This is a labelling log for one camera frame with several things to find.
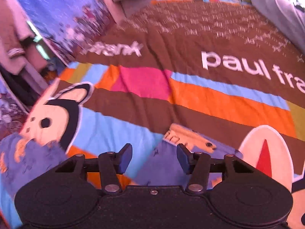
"cartoon monkey face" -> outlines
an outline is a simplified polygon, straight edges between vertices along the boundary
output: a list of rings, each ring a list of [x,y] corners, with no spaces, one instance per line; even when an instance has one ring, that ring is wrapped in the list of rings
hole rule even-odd
[[[293,207],[287,222],[291,229],[305,228],[305,177],[292,184]]]
[[[33,107],[20,135],[42,146],[56,140],[66,151],[77,133],[81,107],[90,98],[93,86],[77,83],[53,96],[58,84],[56,79]]]

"blanket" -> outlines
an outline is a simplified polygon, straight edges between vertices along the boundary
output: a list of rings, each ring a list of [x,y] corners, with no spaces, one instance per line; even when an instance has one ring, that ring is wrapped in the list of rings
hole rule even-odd
[[[304,60],[248,4],[155,0],[80,52],[20,134],[40,145],[55,140],[69,156],[96,157],[131,143],[133,157],[120,177],[127,184],[137,182],[157,146],[163,149],[175,123],[197,133],[203,150],[240,153],[283,184],[294,197],[288,224],[301,228]]]

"red triangle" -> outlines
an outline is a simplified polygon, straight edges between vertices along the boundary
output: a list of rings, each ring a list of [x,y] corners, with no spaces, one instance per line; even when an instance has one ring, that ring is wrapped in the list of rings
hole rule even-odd
[[[272,177],[271,158],[266,139],[263,143],[263,147],[260,152],[260,157],[257,161],[256,168],[263,172],[265,175]]]

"orange stripe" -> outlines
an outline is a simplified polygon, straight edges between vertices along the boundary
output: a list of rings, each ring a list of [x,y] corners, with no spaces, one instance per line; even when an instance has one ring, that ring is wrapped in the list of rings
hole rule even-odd
[[[160,2],[184,2],[184,1],[192,1],[192,0],[152,0],[151,4],[156,5],[157,3]]]
[[[168,101],[172,104],[252,127],[269,125],[296,138],[292,116],[287,110],[173,79],[170,85],[173,93]]]
[[[86,158],[96,158],[97,156],[79,149],[78,147],[72,145],[69,152],[67,153],[68,157],[72,157],[75,154],[78,153],[82,153],[85,155]],[[123,189],[125,189],[125,187],[131,182],[131,180],[126,177],[125,175],[116,175],[117,178],[120,181],[120,184],[122,186]],[[100,179],[100,174],[98,172],[88,172],[88,181],[91,182],[94,187],[96,187],[97,189],[101,188],[101,179]]]
[[[74,71],[75,71],[75,69],[65,68],[60,75],[60,79],[68,82],[68,80],[72,77]]]
[[[108,70],[104,73],[100,82],[95,87],[98,89],[110,90],[114,83],[117,81],[120,74],[120,68],[118,66],[110,65]]]

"pink fabric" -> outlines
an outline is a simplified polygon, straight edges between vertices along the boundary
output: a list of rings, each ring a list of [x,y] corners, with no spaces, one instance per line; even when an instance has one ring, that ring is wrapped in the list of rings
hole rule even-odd
[[[172,72],[150,67],[125,68],[120,66],[120,75],[111,91],[132,92],[140,97],[167,100],[170,95],[169,78]]]

